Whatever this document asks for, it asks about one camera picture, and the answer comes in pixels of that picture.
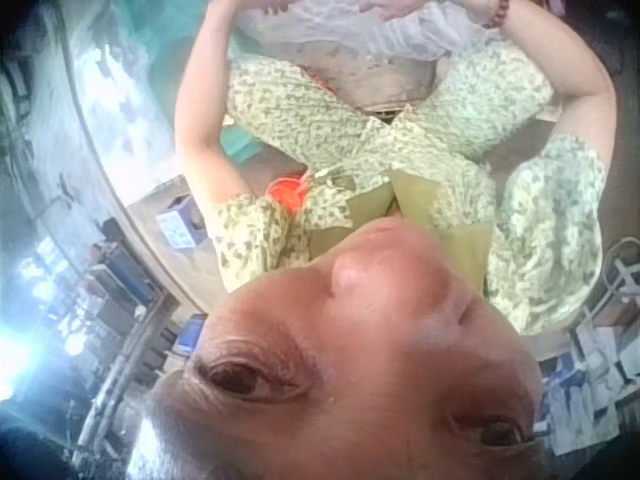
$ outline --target pants leg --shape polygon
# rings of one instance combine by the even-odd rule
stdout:
[[[232,63],[227,109],[249,133],[315,171],[347,158],[368,123],[300,67],[249,55]]]

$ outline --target blue object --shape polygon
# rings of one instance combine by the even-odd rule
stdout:
[[[138,264],[122,250],[122,247],[108,255],[103,263],[141,305],[151,305],[155,299],[155,292],[145,281],[144,273]]]
[[[169,244],[177,249],[195,248],[205,241],[207,231],[198,228],[191,220],[197,208],[191,195],[176,198],[169,207],[156,217],[158,225]]]
[[[191,355],[195,351],[206,319],[207,314],[196,313],[187,322],[187,326],[184,327],[178,338],[178,348],[184,353]]]

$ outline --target nose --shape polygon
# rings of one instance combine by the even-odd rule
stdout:
[[[396,240],[371,238],[366,246],[338,255],[331,272],[334,296],[381,323],[429,323],[431,330],[459,324],[470,290],[438,249]]]

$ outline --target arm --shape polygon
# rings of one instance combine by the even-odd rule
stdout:
[[[463,0],[478,18],[487,18],[483,11],[495,11],[496,3]],[[502,31],[537,64],[555,91],[564,95],[555,132],[584,140],[608,167],[615,141],[616,96],[596,55],[571,28],[528,0],[511,0]]]
[[[239,0],[209,4],[176,103],[176,151],[205,218],[219,204],[251,193],[219,143],[227,101],[227,49],[239,5]]]

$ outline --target sleeve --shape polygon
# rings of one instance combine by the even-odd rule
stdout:
[[[218,207],[207,231],[227,291],[278,267],[289,225],[287,210],[266,196],[240,195]]]
[[[411,120],[434,142],[478,162],[552,95],[551,84],[522,50],[491,36],[453,55],[444,82]]]
[[[519,333],[565,320],[602,263],[598,203],[605,171],[582,140],[554,135],[507,181],[489,256],[488,296]]]

